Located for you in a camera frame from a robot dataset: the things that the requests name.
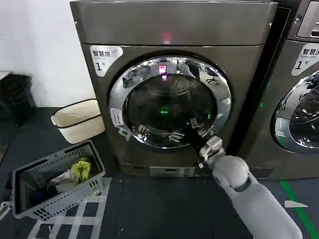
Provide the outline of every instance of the gray washing machine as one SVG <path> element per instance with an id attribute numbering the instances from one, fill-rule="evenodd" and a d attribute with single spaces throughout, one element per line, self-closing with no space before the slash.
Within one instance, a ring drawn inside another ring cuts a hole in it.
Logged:
<path id="1" fill-rule="evenodd" d="M 227 146 L 276 7 L 266 0 L 71 2 L 122 173 L 206 175 L 183 131 L 192 124 Z"/>
<path id="2" fill-rule="evenodd" d="M 257 177 L 319 176 L 319 1 L 298 5 L 240 140 L 237 154 Z"/>

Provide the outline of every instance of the gray plastic basket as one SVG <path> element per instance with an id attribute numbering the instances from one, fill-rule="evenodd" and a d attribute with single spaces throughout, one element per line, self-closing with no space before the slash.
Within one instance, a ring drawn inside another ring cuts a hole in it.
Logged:
<path id="1" fill-rule="evenodd" d="M 70 169 L 79 158 L 88 157 L 97 170 L 95 176 L 78 184 L 74 189 L 60 193 L 36 206 L 31 206 L 30 193 L 44 188 L 47 181 Z M 18 168 L 13 172 L 13 215 L 20 219 L 28 216 L 46 221 L 78 205 L 86 198 L 103 190 L 103 163 L 92 143 L 87 140 L 70 148 Z"/>

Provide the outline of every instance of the white wall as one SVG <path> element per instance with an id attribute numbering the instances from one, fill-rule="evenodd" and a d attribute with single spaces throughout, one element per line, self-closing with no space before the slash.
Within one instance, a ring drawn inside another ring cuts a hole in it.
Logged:
<path id="1" fill-rule="evenodd" d="M 2 0 L 0 71 L 33 75 L 39 107 L 94 98 L 69 0 Z"/>

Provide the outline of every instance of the yellow cloth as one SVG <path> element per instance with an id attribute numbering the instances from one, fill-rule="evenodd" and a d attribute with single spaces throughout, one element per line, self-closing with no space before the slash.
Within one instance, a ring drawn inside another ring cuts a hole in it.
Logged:
<path id="1" fill-rule="evenodd" d="M 76 183 L 81 183 L 89 179 L 91 164 L 87 160 L 87 158 L 80 158 L 72 165 L 71 171 L 74 173 L 74 181 Z"/>

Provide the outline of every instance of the number 1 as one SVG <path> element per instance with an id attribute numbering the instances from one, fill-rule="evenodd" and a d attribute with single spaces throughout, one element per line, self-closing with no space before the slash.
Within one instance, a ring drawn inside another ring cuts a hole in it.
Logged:
<path id="1" fill-rule="evenodd" d="M 98 65 L 98 71 L 101 71 L 100 64 L 98 62 L 96 64 Z"/>
<path id="2" fill-rule="evenodd" d="M 301 63 L 302 63 L 302 61 L 299 61 L 299 65 L 297 68 L 295 68 L 295 70 L 300 70 Z"/>

